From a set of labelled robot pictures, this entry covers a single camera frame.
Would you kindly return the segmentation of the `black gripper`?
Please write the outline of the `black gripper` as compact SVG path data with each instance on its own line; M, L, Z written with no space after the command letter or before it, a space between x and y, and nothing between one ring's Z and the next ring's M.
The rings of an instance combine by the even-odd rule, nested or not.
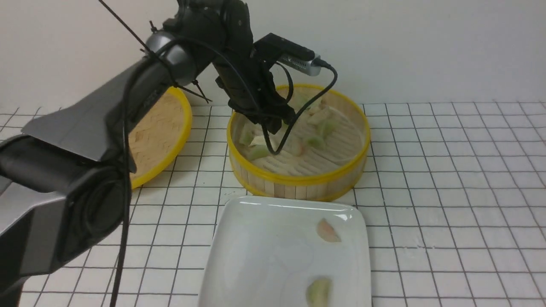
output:
M283 122L291 123L295 111L275 89L273 76L264 61L238 55L227 58L228 61L216 58L213 66L218 73L218 87L229 97L228 105L273 135L281 130Z

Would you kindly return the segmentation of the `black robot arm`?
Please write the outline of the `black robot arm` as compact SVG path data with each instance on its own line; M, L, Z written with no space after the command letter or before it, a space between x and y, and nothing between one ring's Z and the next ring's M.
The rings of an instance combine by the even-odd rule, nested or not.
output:
M65 109L1 144L1 305L126 225L136 171L128 135L172 86L193 82L248 30L241 0L181 0L144 56Z

